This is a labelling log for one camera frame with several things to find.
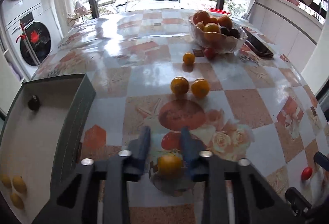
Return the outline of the yellow lemon fruit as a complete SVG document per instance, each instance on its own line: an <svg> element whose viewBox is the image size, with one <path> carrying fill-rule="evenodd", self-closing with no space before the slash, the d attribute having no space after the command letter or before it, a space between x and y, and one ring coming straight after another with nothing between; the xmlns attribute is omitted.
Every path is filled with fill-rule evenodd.
<svg viewBox="0 0 329 224"><path fill-rule="evenodd" d="M27 193L26 183L21 176L15 175L12 178L12 184L18 193Z"/></svg>

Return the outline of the white cabinet counter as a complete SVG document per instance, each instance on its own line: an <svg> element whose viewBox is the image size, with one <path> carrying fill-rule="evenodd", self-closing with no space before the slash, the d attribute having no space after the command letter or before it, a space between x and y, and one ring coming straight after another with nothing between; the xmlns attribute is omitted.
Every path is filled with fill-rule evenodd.
<svg viewBox="0 0 329 224"><path fill-rule="evenodd" d="M323 24L287 0L257 0L249 22L302 72L316 48Z"/></svg>

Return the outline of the orange tangerine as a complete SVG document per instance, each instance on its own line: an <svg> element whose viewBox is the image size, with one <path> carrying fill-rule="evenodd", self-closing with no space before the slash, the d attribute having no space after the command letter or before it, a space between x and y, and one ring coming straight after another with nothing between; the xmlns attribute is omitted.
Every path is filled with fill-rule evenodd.
<svg viewBox="0 0 329 224"><path fill-rule="evenodd" d="M191 92L194 95L194 97L198 99L203 99L208 95L210 91L210 85L207 80L203 78L198 78L194 80L194 82L191 85Z"/></svg>
<svg viewBox="0 0 329 224"><path fill-rule="evenodd" d="M176 155L165 154L158 158L157 168L160 176L172 179L181 175L183 167L183 161Z"/></svg>
<svg viewBox="0 0 329 224"><path fill-rule="evenodd" d="M189 82L184 77L175 77L171 81L171 91L177 95L185 95L189 91Z"/></svg>

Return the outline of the lower washing machine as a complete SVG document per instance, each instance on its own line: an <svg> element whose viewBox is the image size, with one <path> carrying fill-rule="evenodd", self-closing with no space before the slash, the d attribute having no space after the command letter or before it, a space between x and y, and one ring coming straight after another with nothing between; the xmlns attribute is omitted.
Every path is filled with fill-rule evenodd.
<svg viewBox="0 0 329 224"><path fill-rule="evenodd" d="M5 34L26 80L61 41L51 9L44 10L41 5L6 23Z"/></svg>

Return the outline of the glass fruit bowl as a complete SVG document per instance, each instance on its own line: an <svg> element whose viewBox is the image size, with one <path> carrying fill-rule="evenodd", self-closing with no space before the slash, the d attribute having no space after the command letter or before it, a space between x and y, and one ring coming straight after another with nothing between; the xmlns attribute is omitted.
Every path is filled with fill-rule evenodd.
<svg viewBox="0 0 329 224"><path fill-rule="evenodd" d="M190 35L200 47L219 54L236 52L248 37L228 16L215 17L202 10L189 16L189 25Z"/></svg>

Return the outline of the yellow lemon front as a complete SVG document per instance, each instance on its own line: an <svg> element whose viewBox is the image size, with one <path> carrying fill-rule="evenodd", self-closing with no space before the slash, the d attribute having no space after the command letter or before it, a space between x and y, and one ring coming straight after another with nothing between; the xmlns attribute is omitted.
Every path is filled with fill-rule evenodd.
<svg viewBox="0 0 329 224"><path fill-rule="evenodd" d="M24 209L24 202L22 201L22 198L15 192L10 194L10 199L12 201L12 204L18 208L19 210Z"/></svg>

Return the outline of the small yellow lemon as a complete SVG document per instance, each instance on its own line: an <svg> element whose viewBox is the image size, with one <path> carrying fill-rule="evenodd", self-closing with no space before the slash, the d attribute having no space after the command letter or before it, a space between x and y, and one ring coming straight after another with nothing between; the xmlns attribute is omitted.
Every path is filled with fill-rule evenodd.
<svg viewBox="0 0 329 224"><path fill-rule="evenodd" d="M2 182L2 184L8 188L8 189L11 189L12 188L12 185L11 185L11 179L9 176L5 175L5 174L1 174L0 175L0 180Z"/></svg>

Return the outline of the grey shallow tray box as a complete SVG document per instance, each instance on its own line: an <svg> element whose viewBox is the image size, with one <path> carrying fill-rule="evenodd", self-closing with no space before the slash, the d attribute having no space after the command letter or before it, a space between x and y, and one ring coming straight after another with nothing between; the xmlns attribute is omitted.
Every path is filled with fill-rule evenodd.
<svg viewBox="0 0 329 224"><path fill-rule="evenodd" d="M40 100L38 111L27 106L33 95ZM12 204L9 196L14 188L2 186L1 193L21 223L32 223L55 187L74 169L94 97L83 73L26 82L15 96L1 132L1 174L23 178L24 209Z"/></svg>

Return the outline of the small orange near bowl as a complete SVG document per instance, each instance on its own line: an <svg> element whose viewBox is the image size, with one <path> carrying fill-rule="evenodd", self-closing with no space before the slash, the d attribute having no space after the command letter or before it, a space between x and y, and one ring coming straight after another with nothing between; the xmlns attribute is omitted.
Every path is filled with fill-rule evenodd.
<svg viewBox="0 0 329 224"><path fill-rule="evenodd" d="M183 55L183 62L187 66L192 66L195 62L195 55L190 52L185 53Z"/></svg>

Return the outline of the dark plum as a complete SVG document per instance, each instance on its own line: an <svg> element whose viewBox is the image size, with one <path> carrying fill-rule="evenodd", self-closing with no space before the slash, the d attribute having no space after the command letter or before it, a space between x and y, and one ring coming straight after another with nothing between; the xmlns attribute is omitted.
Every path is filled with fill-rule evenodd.
<svg viewBox="0 0 329 224"><path fill-rule="evenodd" d="M27 106L32 111L38 111L40 108L40 100L36 95L33 95L27 103Z"/></svg>

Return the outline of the red apple-like fruit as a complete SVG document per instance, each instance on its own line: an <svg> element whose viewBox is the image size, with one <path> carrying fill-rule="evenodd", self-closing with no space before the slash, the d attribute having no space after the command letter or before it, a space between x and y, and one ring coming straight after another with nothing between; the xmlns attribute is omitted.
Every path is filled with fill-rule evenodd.
<svg viewBox="0 0 329 224"><path fill-rule="evenodd" d="M307 181L312 177L313 174L313 169L312 167L306 167L301 174L301 180L302 181Z"/></svg>

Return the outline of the red fruit beside bowl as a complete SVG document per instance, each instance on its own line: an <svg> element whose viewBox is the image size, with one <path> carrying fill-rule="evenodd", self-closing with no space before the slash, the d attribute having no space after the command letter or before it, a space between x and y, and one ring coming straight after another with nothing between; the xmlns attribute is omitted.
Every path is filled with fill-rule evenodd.
<svg viewBox="0 0 329 224"><path fill-rule="evenodd" d="M207 59L212 60L216 57L216 52L213 48L206 48L204 49L204 55Z"/></svg>

